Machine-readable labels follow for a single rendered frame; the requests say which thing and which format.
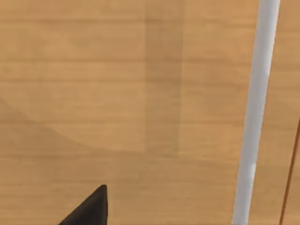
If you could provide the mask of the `wooden door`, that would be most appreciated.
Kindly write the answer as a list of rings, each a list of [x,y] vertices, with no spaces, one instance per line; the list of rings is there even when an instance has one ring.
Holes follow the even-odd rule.
[[[294,222],[293,219],[290,219],[290,214],[292,212],[292,208],[294,207],[294,201],[293,198],[296,196],[296,189],[298,184],[295,185],[295,180],[297,180],[297,157],[299,152],[299,145],[300,145],[300,118],[297,122],[296,127],[296,134],[291,154],[291,161],[288,169],[288,175],[286,179],[286,185],[285,185],[285,191],[284,191],[284,197],[283,197],[283,203],[279,218],[279,224],[278,225],[293,225]]]
[[[0,225],[231,225],[259,0],[0,0]]]

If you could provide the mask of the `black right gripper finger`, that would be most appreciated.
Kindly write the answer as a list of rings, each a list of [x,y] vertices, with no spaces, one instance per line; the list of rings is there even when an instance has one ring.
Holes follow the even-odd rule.
[[[99,186],[58,225],[107,225],[107,185]]]

